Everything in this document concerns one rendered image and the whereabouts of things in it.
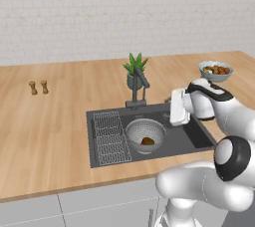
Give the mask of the white colander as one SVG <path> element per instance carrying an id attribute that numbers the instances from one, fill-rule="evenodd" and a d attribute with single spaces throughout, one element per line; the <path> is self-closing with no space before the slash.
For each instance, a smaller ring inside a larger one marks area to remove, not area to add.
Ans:
<path id="1" fill-rule="evenodd" d="M 126 128 L 127 142 L 139 153 L 150 154 L 159 149 L 167 135 L 165 127 L 150 118 L 138 118 L 131 121 Z M 144 137 L 154 140 L 154 145 L 141 145 Z"/>

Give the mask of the grey cupboard door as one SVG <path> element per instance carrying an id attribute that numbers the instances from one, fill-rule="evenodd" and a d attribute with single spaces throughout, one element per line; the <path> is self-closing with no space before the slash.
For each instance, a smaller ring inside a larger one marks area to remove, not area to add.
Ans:
<path id="1" fill-rule="evenodd" d="M 155 179 L 83 189 L 59 195 L 67 227 L 148 227 L 158 213 Z"/>
<path id="2" fill-rule="evenodd" d="M 65 227 L 58 197 L 0 203 L 0 227 Z"/>

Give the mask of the dark grey faucet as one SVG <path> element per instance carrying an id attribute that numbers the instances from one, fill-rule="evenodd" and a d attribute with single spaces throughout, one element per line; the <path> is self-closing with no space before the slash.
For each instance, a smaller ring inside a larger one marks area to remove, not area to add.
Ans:
<path id="1" fill-rule="evenodd" d="M 142 99 L 139 100 L 137 98 L 137 90 L 138 81 L 141 81 L 141 84 L 143 85 L 143 89 L 146 90 L 149 88 L 149 82 L 147 81 L 146 77 L 144 76 L 143 72 L 139 68 L 135 68 L 133 70 L 133 75 L 127 75 L 127 86 L 132 89 L 132 100 L 126 101 L 126 107 L 131 108 L 133 110 L 136 110 L 139 107 L 145 107 L 146 106 L 146 100 L 145 100 L 145 93 L 142 93 Z"/>

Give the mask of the blue bowl of fruit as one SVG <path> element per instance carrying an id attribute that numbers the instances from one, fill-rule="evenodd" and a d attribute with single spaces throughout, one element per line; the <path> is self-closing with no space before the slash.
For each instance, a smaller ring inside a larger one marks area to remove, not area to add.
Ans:
<path id="1" fill-rule="evenodd" d="M 234 72 L 231 66 L 217 61 L 201 62 L 198 68 L 202 78 L 216 83 L 226 81 Z"/>

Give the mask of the dark grey sink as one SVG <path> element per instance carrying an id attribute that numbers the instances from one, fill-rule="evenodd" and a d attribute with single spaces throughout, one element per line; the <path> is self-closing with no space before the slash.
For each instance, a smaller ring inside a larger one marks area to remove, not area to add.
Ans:
<path id="1" fill-rule="evenodd" d="M 140 107 L 137 110 L 120 108 L 90 111 L 86 112 L 86 118 L 91 168 L 102 167 L 99 165 L 97 154 L 97 145 L 93 124 L 94 114 L 109 112 L 119 113 L 125 134 L 128 124 L 138 118 L 154 119 L 160 122 L 166 129 L 167 135 L 162 146 L 150 154 L 141 154 L 137 152 L 129 143 L 127 143 L 131 155 L 131 161 L 126 163 L 194 152 L 203 152 L 213 149 L 216 145 L 215 139 L 195 116 L 190 117 L 188 124 L 172 126 L 169 122 L 170 103 Z"/>

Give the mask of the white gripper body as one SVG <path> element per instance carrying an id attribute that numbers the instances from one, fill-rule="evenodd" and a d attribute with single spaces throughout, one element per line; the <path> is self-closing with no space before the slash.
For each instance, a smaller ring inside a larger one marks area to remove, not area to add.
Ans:
<path id="1" fill-rule="evenodd" d="M 173 126 L 187 124 L 192 114 L 192 102 L 185 89 L 175 89 L 170 98 L 170 123 Z"/>

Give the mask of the green potted plant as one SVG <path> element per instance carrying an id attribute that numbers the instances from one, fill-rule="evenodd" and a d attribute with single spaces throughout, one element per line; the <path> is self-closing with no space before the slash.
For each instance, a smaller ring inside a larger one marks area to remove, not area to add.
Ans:
<path id="1" fill-rule="evenodd" d="M 133 54 L 129 54 L 129 62 L 124 64 L 127 70 L 127 86 L 132 90 L 133 86 L 139 90 L 142 87 L 148 88 L 148 81 L 144 76 L 144 68 L 148 59 L 143 59 L 141 54 L 135 58 Z"/>

